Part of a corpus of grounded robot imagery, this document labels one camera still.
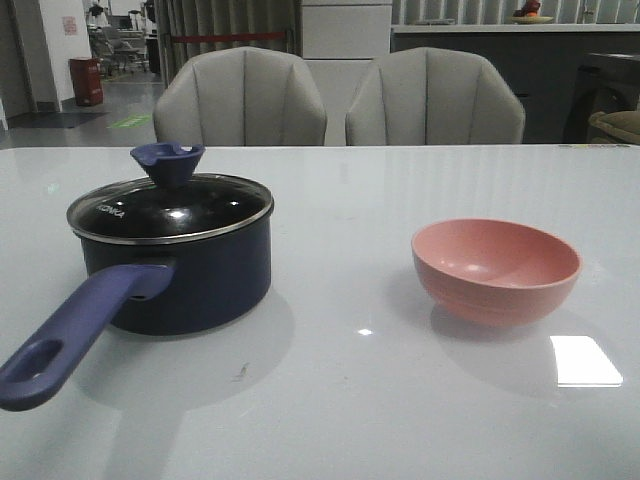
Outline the pink plastic bowl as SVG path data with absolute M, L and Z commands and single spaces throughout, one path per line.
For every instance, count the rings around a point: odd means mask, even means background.
M 482 325 L 544 318 L 567 298 L 582 267 L 561 238 L 497 219 L 440 221 L 417 231 L 411 247 L 419 281 L 435 303 Z

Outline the dark grey counter cabinet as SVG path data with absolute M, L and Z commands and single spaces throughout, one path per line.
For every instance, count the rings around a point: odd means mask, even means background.
M 487 58 L 525 108 L 525 142 L 560 143 L 582 57 L 639 55 L 639 29 L 595 24 L 396 26 L 391 45 L 395 51 L 435 47 Z

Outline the grey curtain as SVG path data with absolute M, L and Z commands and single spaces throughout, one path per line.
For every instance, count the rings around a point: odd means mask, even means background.
M 216 50 L 254 46 L 301 53 L 301 3 L 290 0 L 174 0 L 154 3 L 162 79 L 171 83 L 190 58 Z M 286 40 L 173 43 L 171 35 L 223 35 L 288 31 Z

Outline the white drawer cabinet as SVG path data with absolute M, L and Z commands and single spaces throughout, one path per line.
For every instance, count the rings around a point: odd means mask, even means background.
M 327 146 L 345 144 L 345 114 L 369 61 L 389 52 L 391 1 L 303 1 L 301 55 L 327 113 Z

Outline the fruit plate on counter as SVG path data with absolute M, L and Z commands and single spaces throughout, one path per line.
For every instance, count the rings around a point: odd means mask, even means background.
M 520 8 L 513 11 L 508 20 L 519 25 L 546 24 L 554 21 L 553 16 L 542 15 L 540 10 L 540 1 L 526 0 Z

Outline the right grey upholstered chair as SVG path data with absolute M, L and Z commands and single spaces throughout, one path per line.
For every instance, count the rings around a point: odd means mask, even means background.
M 486 58 L 420 47 L 370 62 L 345 114 L 348 146 L 522 142 L 526 113 Z

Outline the red barrier belt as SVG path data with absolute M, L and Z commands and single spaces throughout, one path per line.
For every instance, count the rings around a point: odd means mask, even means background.
M 250 42 L 266 40 L 286 40 L 288 31 L 274 31 L 261 33 L 235 33 L 223 35 L 171 35 L 173 43 L 226 43 L 226 42 Z

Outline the olive cushion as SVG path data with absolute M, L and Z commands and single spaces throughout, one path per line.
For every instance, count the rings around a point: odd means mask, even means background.
M 639 144 L 639 111 L 595 112 L 589 117 L 588 140 L 594 144 Z

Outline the grey upholstered chair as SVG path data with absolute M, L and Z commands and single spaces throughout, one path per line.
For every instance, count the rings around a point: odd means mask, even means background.
M 345 114 L 348 146 L 522 142 L 526 113 L 486 58 L 420 47 L 370 62 Z
M 205 146 L 322 146 L 327 114 L 306 62 L 238 47 L 197 55 L 156 103 L 159 142 Z

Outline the glass pot lid blue knob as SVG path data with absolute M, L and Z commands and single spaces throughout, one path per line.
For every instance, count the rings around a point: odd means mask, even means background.
M 170 245 L 232 233 L 270 215 L 270 190 L 243 177 L 195 172 L 206 151 L 175 141 L 133 148 L 146 176 L 76 199 L 66 218 L 79 236 L 120 245 Z

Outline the red trash bin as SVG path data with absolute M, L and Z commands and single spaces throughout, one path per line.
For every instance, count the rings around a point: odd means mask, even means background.
M 96 58 L 71 58 L 69 69 L 77 106 L 94 106 L 103 102 L 100 62 Z

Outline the dark blue saucepan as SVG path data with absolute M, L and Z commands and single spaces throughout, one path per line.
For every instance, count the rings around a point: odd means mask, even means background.
M 1 367 L 1 407 L 58 393 L 104 328 L 174 336 L 228 323 L 271 284 L 270 223 L 165 245 L 81 241 L 88 276 Z

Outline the left grey upholstered chair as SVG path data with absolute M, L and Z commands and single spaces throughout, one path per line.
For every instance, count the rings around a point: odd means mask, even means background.
M 306 62 L 238 47 L 197 55 L 156 103 L 159 142 L 205 146 L 322 146 L 327 114 Z

